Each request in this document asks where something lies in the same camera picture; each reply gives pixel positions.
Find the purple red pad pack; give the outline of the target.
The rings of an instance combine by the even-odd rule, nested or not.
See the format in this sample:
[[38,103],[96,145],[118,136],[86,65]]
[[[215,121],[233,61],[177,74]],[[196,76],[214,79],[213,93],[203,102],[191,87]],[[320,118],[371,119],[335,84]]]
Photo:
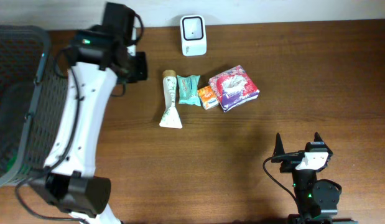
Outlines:
[[260,90],[241,65],[211,77],[208,83],[225,113],[256,99],[260,94]]

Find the orange tissue pack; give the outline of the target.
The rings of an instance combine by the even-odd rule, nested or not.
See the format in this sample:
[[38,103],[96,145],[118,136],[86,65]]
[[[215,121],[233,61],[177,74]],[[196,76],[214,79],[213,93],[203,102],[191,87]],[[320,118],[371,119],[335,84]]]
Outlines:
[[211,86],[205,86],[198,90],[198,96],[205,110],[209,110],[219,105],[219,101]]

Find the teal wet wipes pack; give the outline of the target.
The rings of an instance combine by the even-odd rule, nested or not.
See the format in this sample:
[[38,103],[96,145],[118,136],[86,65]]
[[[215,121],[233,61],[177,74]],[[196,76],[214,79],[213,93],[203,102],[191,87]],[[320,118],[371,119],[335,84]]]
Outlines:
[[199,75],[190,75],[188,77],[177,75],[180,104],[201,106],[198,95],[199,79]]

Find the white tube with cork cap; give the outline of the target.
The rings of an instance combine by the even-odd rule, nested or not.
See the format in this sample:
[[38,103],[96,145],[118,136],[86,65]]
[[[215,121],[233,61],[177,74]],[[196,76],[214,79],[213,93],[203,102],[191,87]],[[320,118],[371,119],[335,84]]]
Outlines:
[[177,75],[174,70],[165,70],[162,73],[165,111],[159,123],[163,128],[182,129],[180,116],[175,106],[176,90],[177,90]]

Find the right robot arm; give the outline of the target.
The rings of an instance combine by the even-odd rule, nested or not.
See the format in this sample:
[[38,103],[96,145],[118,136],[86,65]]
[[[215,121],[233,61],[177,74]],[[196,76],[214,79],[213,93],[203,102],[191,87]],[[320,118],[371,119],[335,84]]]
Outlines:
[[[318,179],[317,173],[324,170],[333,155],[319,133],[314,134],[313,141],[305,149],[286,153],[280,134],[276,134],[276,143],[271,157],[263,162],[267,176],[290,194],[297,206],[298,213],[290,214],[286,222],[300,223],[356,223],[352,219],[334,219],[338,214],[337,205],[342,193],[342,186],[332,180]],[[291,173],[293,191],[287,190],[267,171],[266,163],[279,163],[281,173]]]

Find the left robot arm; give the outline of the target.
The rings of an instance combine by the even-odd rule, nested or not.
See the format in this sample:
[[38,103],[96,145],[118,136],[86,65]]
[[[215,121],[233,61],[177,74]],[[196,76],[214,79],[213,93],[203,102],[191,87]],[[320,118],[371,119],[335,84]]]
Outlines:
[[115,86],[148,76],[146,55],[136,50],[140,21],[126,5],[107,2],[101,23],[79,30],[62,50],[70,68],[60,127],[42,170],[26,184],[66,222],[118,222],[109,206],[111,181],[95,176],[96,146]]

